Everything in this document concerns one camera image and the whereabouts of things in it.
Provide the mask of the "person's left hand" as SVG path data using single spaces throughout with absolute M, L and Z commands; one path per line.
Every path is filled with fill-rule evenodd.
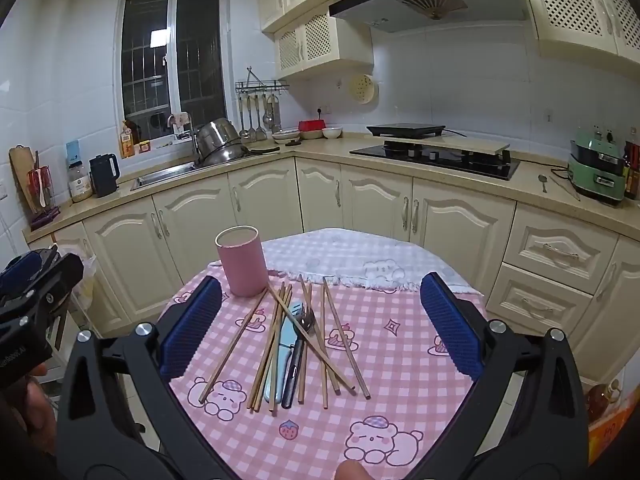
M 38 378 L 41 363 L 13 385 L 1 389 L 1 461 L 53 460 L 56 420 Z

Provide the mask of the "person's right hand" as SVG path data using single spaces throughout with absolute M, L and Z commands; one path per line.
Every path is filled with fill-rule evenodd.
M 372 480 L 372 477 L 356 460 L 345 460 L 337 466 L 334 480 Z

